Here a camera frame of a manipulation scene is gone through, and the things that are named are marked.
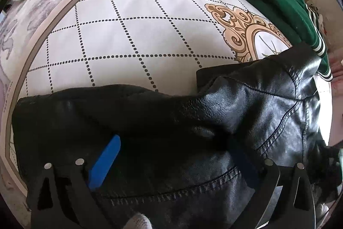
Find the white gloved hand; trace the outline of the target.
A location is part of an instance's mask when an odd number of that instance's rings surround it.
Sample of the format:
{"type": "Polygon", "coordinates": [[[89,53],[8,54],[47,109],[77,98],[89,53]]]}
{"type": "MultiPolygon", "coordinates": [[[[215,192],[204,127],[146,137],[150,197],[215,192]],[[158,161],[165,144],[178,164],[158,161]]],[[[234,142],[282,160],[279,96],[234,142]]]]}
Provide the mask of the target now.
{"type": "Polygon", "coordinates": [[[126,222],[123,229],[152,229],[152,224],[144,214],[137,213],[126,222]]]}

